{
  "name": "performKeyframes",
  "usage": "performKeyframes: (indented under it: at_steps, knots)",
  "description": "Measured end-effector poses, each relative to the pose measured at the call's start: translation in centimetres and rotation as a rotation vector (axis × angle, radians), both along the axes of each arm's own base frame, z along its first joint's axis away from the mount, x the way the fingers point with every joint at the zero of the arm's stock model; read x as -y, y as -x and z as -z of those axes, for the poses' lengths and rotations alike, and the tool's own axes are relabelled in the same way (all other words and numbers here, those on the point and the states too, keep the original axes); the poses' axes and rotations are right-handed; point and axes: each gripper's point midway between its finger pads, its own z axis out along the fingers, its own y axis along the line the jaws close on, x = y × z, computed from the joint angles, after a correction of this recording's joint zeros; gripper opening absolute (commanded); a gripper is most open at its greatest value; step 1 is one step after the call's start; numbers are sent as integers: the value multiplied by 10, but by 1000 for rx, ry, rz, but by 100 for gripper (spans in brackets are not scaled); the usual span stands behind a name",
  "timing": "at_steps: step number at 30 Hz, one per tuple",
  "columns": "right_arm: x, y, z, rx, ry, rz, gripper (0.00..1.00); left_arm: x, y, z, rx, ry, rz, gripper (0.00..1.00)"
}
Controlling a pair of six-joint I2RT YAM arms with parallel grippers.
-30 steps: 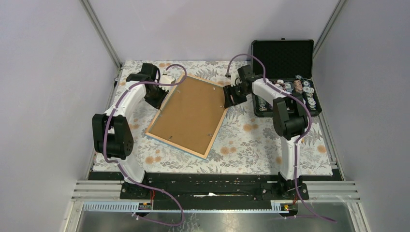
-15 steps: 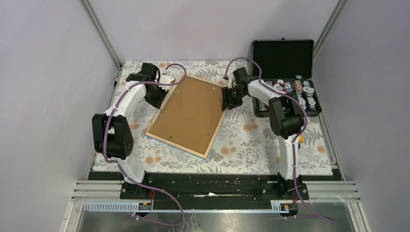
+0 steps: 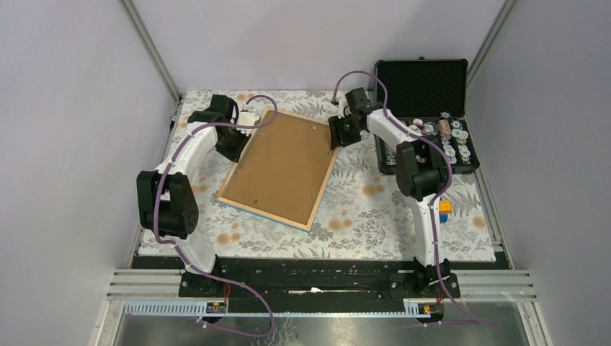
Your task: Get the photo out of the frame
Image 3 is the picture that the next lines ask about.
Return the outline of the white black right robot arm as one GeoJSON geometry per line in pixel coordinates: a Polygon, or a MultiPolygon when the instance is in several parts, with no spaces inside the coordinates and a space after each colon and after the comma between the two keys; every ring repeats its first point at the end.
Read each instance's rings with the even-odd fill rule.
{"type": "Polygon", "coordinates": [[[433,136],[423,136],[394,117],[380,102],[371,101],[364,89],[346,93],[338,115],[328,119],[332,150],[361,141],[367,131],[395,149],[395,178],[406,196],[420,249],[414,253],[418,265],[409,281],[421,296],[445,289],[449,262],[440,259],[438,229],[440,197],[451,184],[451,165],[433,136]]]}

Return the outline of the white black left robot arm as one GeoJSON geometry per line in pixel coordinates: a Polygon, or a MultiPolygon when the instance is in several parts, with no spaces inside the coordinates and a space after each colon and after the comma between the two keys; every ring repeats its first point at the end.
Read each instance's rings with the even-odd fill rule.
{"type": "Polygon", "coordinates": [[[260,121],[259,115],[240,110],[234,99],[214,94],[206,109],[187,118],[178,146],[154,170],[136,178],[141,226],[176,250],[185,270],[198,275],[195,285],[206,296],[220,293],[224,279],[213,270],[216,254],[194,234],[200,209],[192,185],[210,151],[237,162],[260,121]]]}

